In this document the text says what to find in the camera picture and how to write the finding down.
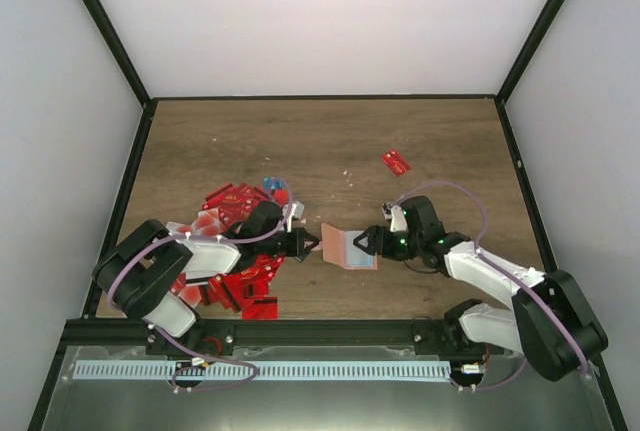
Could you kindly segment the blue card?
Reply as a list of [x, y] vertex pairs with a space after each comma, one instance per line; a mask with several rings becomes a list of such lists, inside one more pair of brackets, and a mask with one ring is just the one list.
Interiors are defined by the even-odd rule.
[[263, 180], [263, 188], [266, 191], [276, 191], [283, 188], [282, 181], [275, 177], [266, 177]]

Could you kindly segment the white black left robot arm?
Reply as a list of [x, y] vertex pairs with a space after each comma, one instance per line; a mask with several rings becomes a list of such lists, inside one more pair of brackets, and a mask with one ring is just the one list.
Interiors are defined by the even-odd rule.
[[270, 268], [280, 258], [306, 259], [321, 241], [293, 225], [300, 208], [297, 201], [281, 205], [267, 200], [245, 218], [225, 221], [219, 213], [222, 229], [210, 235], [149, 219], [101, 258], [93, 278], [126, 317], [163, 330], [178, 352], [194, 354], [203, 346], [205, 332], [177, 282], [184, 279], [189, 286], [218, 277], [240, 278], [261, 257]]

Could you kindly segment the lone red VIP card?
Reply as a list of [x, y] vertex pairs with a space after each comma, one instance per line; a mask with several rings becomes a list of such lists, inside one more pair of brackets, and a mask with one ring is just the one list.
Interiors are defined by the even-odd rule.
[[409, 163], [395, 149], [383, 153], [381, 160], [396, 177], [402, 176], [411, 170]]

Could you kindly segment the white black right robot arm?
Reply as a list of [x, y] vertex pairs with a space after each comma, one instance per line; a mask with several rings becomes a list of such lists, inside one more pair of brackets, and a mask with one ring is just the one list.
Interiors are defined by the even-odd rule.
[[586, 371], [608, 347], [603, 326], [570, 273], [520, 266], [447, 231], [425, 196], [383, 210], [386, 225], [357, 235], [356, 248], [398, 262], [418, 259], [429, 271], [472, 285], [502, 305], [469, 300], [451, 309], [444, 329], [451, 351], [465, 354], [478, 343], [500, 347], [522, 355], [540, 376], [556, 382]]

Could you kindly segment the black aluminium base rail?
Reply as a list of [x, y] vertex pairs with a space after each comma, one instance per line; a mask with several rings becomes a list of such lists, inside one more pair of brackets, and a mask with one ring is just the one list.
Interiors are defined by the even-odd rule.
[[[435, 319], [400, 320], [270, 320], [202, 319], [178, 340], [199, 353], [230, 355], [239, 348], [380, 346], [409, 348], [417, 355], [472, 359], [495, 346], [465, 342]], [[66, 322], [60, 347], [145, 346], [151, 354], [181, 356], [156, 330], [142, 321], [96, 318]]]

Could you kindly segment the pile of red cards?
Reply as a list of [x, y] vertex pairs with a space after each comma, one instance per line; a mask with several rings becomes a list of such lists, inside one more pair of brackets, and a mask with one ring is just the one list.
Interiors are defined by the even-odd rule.
[[[223, 235], [231, 240], [262, 236], [269, 226], [245, 225], [260, 203], [273, 201], [284, 207], [289, 192], [266, 191], [245, 183], [222, 186], [205, 198], [196, 219], [190, 224], [167, 222], [172, 235], [190, 233], [201, 237]], [[170, 293], [195, 308], [219, 304], [244, 320], [274, 320], [278, 317], [277, 297], [270, 284], [284, 256], [258, 251], [256, 243], [238, 245], [235, 253], [214, 251], [209, 242], [191, 242], [192, 258], [170, 286]]]

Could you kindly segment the black enclosure frame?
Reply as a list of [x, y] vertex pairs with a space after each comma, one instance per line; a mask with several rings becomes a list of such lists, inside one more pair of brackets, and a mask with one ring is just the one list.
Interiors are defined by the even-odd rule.
[[[506, 103], [513, 94], [517, 84], [524, 75], [535, 53], [538, 51], [543, 38], [549, 31], [560, 9], [566, 0], [546, 0], [536, 21], [528, 33], [527, 38], [520, 49], [514, 64], [511, 66], [507, 77], [497, 93], [489, 94], [438, 94], [438, 93], [383, 93], [383, 94], [294, 94], [294, 95], [265, 95], [265, 100], [391, 100], [391, 99], [480, 99], [482, 97], [494, 102], [497, 115], [502, 126], [502, 131], [510, 153], [511, 161], [522, 192], [529, 220], [533, 226], [533, 232], [538, 249], [543, 259], [543, 264], [550, 270], [557, 268], [557, 263], [551, 250], [544, 224], [531, 189], [526, 168], [521, 162], [521, 153], [513, 128], [507, 116]], [[142, 159], [144, 147], [151, 130], [154, 117], [161, 97], [152, 97], [147, 92], [142, 80], [135, 69], [129, 54], [126, 51], [118, 33], [113, 26], [103, 4], [100, 0], [82, 0], [89, 12], [104, 42], [123, 72], [130, 88], [142, 107], [142, 114], [135, 134], [133, 145], [129, 153], [127, 165], [118, 190], [116, 201], [111, 213], [101, 252], [115, 243], [116, 234], [120, 231], [124, 220], [126, 207], [130, 200], [133, 184]], [[120, 319], [101, 319], [95, 316], [98, 305], [98, 287], [91, 284], [85, 300], [81, 316], [65, 323], [62, 337], [56, 349], [49, 372], [45, 379], [41, 394], [38, 398], [35, 410], [30, 420], [28, 430], [42, 430], [45, 424], [47, 412], [50, 409], [54, 397], [55, 380], [59, 377], [62, 368], [62, 358], [67, 348], [78, 344], [81, 339], [94, 338], [100, 344], [131, 344], [134, 339], [141, 337], [142, 325], [138, 322], [132, 324]]]

